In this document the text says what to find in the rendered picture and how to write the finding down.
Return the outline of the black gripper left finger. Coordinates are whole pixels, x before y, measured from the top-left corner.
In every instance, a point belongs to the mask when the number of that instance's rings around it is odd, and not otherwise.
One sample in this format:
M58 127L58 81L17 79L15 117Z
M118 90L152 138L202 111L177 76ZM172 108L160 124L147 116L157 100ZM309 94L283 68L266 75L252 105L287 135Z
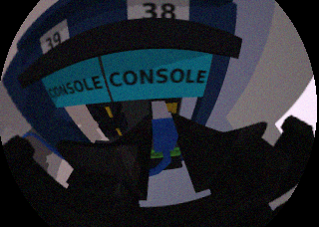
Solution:
M122 176L139 200L148 200L153 143L153 116L141 120L112 143L59 140L56 148L69 166L97 174Z

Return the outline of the blue cable with plug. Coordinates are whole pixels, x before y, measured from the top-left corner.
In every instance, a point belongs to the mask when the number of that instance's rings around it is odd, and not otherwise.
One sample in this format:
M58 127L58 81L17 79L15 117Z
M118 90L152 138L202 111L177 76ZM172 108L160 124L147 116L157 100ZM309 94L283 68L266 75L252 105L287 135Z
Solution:
M176 132L175 124L172 122L171 115L168 113L171 112L171 104L165 104L164 101L157 101L156 103L152 103L152 107L155 151L162 151L163 160L160 161L159 166L151 168L151 174L149 174L149 176L160 174L160 172L163 171L164 168L167 168L167 165L171 163L170 151L175 149L176 141L179 137L178 132ZM27 132L27 134L23 134L24 136L21 136L21 138L25 138L25 135L31 134L35 135L35 138L37 136L37 139L41 140L41 143L45 144L49 150L55 152L60 158L63 158L63 155L59 154L57 148L49 146L49 143L45 142L39 135L36 135L35 131Z

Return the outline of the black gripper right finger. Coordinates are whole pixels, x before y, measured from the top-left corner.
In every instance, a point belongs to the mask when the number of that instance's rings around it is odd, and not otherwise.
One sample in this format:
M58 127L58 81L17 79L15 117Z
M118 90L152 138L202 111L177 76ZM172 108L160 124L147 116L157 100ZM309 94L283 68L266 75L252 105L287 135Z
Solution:
M207 183L215 178L233 151L258 137L262 138L267 130L267 122L256 122L248 127L223 132L202 126L187 116L171 113L171 118L179 135L176 142L196 194L210 190Z

